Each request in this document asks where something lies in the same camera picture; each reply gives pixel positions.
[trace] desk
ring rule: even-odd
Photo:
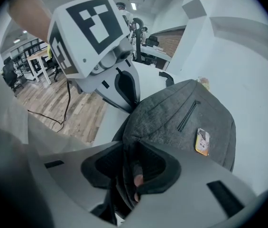
[[[168,64],[172,60],[172,58],[169,55],[158,52],[158,51],[156,51],[156,49],[154,49],[152,47],[148,47],[148,46],[143,47],[142,45],[140,45],[140,51],[143,53],[150,54],[152,56],[155,56],[155,57],[158,57],[158,58],[165,60],[166,63],[164,64],[163,70],[165,70],[167,68]]]
[[[38,78],[39,74],[34,70],[32,64],[31,64],[31,60],[34,60],[34,59],[38,60],[38,62],[40,64],[40,67],[42,69],[42,72],[44,74],[44,77],[47,80],[48,84],[50,85],[52,82],[50,81],[50,79],[49,79],[49,77],[47,75],[47,72],[46,72],[46,70],[44,68],[44,64],[42,62],[42,57],[47,57],[47,50],[46,49],[31,55],[30,57],[27,58],[27,61],[28,61],[28,64],[29,64],[29,67],[30,67],[31,71],[33,72],[33,75],[34,75],[35,79],[37,80],[37,82],[39,82],[40,81],[39,78]]]
[[[142,63],[133,62],[139,75],[140,84],[140,101],[148,96],[166,88],[166,78],[160,77],[159,72],[163,72],[159,68],[145,66]],[[181,77],[170,74],[175,84],[184,81]],[[121,127],[128,113],[121,111],[111,105],[107,106],[104,113],[103,120],[97,132],[93,146],[109,143],[112,141],[114,135]]]

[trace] wooden floor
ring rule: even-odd
[[[66,77],[63,73],[57,76],[58,82],[49,85],[42,75],[40,82],[27,81],[24,89],[17,89],[17,99],[30,111],[42,113],[58,121],[63,120],[68,101]],[[94,141],[107,104],[96,93],[78,94],[75,87],[70,85],[71,102],[66,114],[67,120],[60,133],[74,136],[85,143]],[[41,122],[52,128],[54,121],[34,114]],[[54,131],[61,128],[55,124]]]

